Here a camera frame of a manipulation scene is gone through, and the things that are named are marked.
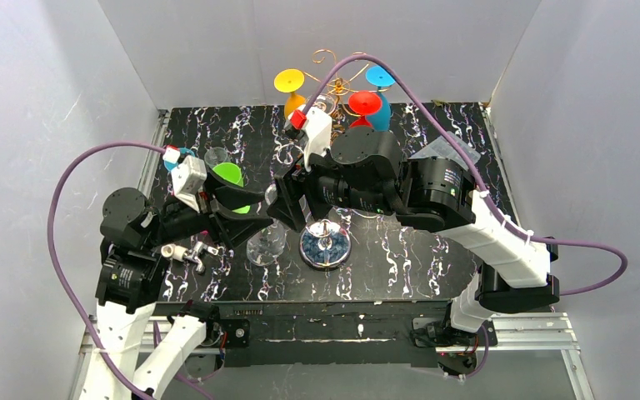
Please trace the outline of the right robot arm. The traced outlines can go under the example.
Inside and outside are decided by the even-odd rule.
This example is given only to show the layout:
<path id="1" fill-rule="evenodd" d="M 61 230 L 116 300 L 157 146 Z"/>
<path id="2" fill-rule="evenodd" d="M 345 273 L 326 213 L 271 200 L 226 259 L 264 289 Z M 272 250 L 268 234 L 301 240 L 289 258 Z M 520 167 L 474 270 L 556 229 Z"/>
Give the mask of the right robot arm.
<path id="1" fill-rule="evenodd" d="M 488 208 L 474 176 L 444 157 L 408 159 L 389 131 L 359 126 L 339 135 L 324 155 L 300 158 L 275 178 L 268 214 L 294 231 L 332 208 L 394 216 L 404 227 L 451 239 L 482 261 L 451 302 L 445 328 L 475 333 L 497 313 L 557 303 L 548 246 L 510 232 Z"/>

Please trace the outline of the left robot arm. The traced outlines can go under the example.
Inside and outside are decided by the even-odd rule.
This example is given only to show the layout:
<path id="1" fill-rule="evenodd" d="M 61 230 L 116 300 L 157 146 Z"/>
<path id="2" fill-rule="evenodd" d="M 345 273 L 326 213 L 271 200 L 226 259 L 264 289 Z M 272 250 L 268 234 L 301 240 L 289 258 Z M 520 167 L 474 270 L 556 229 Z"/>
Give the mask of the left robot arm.
<path id="1" fill-rule="evenodd" d="M 237 212 L 263 199 L 263 192 L 221 178 L 195 191 L 198 210 L 175 197 L 157 208 L 134 187 L 120 188 L 107 197 L 102 206 L 102 270 L 92 335 L 103 348 L 92 356 L 81 399 L 141 399 L 165 392 L 193 349 L 212 334 L 220 312 L 209 302 L 184 306 L 165 338 L 143 364 L 138 363 L 143 334 L 168 270 L 159 248 L 203 231 L 216 245 L 235 248 L 271 224 L 270 217 Z"/>

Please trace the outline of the clear wine glass front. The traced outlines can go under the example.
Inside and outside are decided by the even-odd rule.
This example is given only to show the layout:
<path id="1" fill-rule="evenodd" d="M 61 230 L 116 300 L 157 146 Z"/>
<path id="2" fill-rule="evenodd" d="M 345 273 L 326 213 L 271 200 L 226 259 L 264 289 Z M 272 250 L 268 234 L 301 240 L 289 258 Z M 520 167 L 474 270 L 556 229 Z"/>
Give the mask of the clear wine glass front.
<path id="1" fill-rule="evenodd" d="M 247 259 L 252 264 L 265 267 L 274 263 L 283 253 L 287 229 L 276 218 L 272 224 L 255 233 L 247 241 Z"/>

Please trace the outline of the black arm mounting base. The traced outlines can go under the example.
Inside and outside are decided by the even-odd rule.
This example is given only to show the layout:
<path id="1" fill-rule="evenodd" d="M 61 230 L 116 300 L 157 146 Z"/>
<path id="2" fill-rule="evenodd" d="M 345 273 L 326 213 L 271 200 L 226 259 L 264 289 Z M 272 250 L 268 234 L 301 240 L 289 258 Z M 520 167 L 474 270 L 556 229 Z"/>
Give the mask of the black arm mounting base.
<path id="1" fill-rule="evenodd" d="M 478 351 L 498 344 L 492 322 L 476 334 L 443 334 L 449 306 L 441 300 L 215 304 L 229 368 L 402 363 L 469 374 Z"/>

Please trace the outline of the clear patterned wine glass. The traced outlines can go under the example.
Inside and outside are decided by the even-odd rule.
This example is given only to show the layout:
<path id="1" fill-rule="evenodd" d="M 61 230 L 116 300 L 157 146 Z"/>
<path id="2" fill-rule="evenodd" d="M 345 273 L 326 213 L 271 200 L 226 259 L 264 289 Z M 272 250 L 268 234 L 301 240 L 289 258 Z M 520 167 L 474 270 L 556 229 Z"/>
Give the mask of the clear patterned wine glass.
<path id="1" fill-rule="evenodd" d="M 229 161 L 230 153 L 224 147 L 210 147 L 203 155 L 203 161 L 210 169 L 216 167 L 220 163 Z"/>

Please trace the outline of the green wine glass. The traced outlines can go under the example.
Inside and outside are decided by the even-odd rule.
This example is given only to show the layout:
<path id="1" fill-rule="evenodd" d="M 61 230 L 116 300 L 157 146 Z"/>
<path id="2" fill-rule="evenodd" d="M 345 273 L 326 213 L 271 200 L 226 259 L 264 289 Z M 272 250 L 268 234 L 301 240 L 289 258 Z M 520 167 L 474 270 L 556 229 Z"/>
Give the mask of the green wine glass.
<path id="1" fill-rule="evenodd" d="M 212 168 L 212 172 L 217 175 L 217 183 L 224 181 L 225 183 L 231 183 L 241 188 L 244 186 L 242 169 L 233 162 L 221 162 Z M 229 207 L 226 202 L 222 202 L 222 205 L 239 214 L 248 214 L 251 211 L 251 207 L 249 205 L 237 207 L 235 209 Z"/>

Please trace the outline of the teal blue wine glass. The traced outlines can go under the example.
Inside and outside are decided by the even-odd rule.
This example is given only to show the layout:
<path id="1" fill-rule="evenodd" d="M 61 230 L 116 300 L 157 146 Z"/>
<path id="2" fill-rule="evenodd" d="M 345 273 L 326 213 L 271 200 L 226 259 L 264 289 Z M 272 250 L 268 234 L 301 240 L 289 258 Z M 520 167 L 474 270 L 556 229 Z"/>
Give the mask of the teal blue wine glass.
<path id="1" fill-rule="evenodd" d="M 169 172 L 184 161 L 187 156 L 196 157 L 196 153 L 186 147 L 166 146 L 162 156 L 163 166 Z"/>

